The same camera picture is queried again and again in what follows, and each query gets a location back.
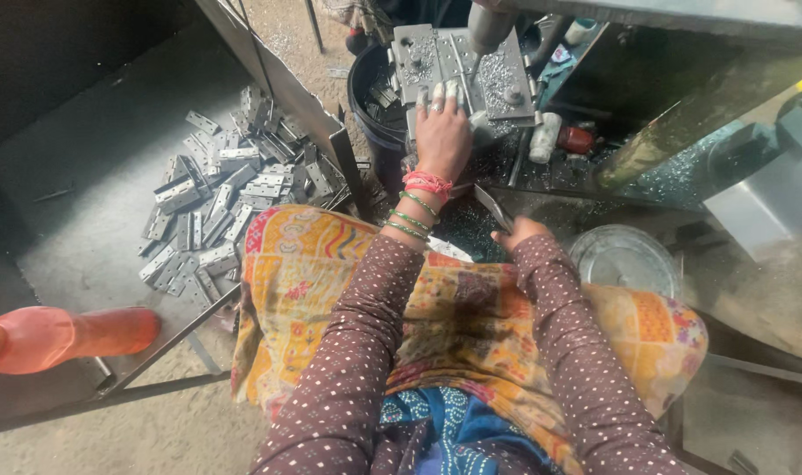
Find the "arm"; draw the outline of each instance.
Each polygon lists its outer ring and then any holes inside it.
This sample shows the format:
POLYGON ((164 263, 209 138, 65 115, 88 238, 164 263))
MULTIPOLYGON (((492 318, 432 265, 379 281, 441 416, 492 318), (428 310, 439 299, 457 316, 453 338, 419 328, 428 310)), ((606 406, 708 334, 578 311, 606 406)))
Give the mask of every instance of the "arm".
MULTIPOLYGON (((458 176, 471 148, 469 123, 457 111, 456 90, 454 85, 451 97, 449 87, 444 112, 434 111, 428 117, 424 103, 417 105, 418 169, 440 173, 437 176, 447 180, 458 176)), ((436 194, 419 189, 411 193, 438 213, 442 203, 436 194)), ((396 209, 427 227, 436 220, 409 198, 396 209)), ((398 216, 391 221, 411 226, 398 216)), ((416 231, 426 234, 420 228, 416 231)), ((401 318, 424 265, 424 249, 423 240, 390 226, 374 238, 333 306, 310 366, 260 444, 254 473, 369 471, 385 382, 401 346, 401 318)))
POLYGON ((514 256, 518 286, 536 304, 536 344, 583 471, 684 474, 594 323, 574 265, 547 228, 519 217, 513 236, 495 239, 514 256))

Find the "red thread bracelet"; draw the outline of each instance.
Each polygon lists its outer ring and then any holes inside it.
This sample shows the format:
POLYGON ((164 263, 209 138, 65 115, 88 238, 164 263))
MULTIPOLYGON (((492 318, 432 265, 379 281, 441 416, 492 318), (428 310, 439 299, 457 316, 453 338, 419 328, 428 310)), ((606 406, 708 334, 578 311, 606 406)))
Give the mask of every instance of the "red thread bracelet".
POLYGON ((442 204, 447 203, 450 197, 450 189, 453 187, 453 183, 446 181, 445 178, 437 177, 433 173, 420 172, 418 170, 415 172, 408 172, 404 178, 402 178, 402 181, 406 183, 405 190, 423 189, 425 191, 430 191, 439 196, 439 199, 442 200, 442 204))

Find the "blue bandhani fabric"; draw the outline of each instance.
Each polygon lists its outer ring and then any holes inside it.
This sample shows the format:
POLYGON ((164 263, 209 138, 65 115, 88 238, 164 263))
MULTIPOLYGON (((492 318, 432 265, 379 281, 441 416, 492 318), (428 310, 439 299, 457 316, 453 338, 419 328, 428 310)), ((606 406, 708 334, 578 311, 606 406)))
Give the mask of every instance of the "blue bandhani fabric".
POLYGON ((417 475, 496 475, 498 460, 475 449, 479 442, 519 447, 549 472, 560 472, 544 449, 473 395, 439 387, 401 391, 383 401, 381 424, 426 417, 432 420, 436 440, 419 459, 417 475))

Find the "bolt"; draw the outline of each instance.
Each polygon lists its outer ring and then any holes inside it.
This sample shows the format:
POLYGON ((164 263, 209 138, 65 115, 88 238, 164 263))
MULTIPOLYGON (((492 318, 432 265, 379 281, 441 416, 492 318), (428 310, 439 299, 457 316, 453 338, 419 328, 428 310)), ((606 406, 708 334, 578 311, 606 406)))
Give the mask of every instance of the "bolt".
POLYGON ((512 106, 518 106, 524 102, 524 96, 521 95, 521 87, 518 84, 512 84, 504 90, 504 101, 512 106))

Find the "brown polka dot shirt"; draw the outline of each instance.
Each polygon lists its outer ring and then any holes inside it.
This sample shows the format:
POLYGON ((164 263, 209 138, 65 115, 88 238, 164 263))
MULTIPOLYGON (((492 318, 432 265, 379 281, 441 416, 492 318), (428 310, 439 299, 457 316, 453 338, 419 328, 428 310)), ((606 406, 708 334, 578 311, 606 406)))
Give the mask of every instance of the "brown polka dot shirt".
MULTIPOLYGON (((652 416, 593 321, 573 264, 552 237, 515 249, 536 303, 535 338, 585 473, 680 475, 652 416)), ((427 422, 379 426, 401 317, 424 256, 378 234, 332 308, 318 350, 272 424, 252 473, 414 473, 427 422)), ((515 448, 480 444, 500 473, 543 473, 515 448)))

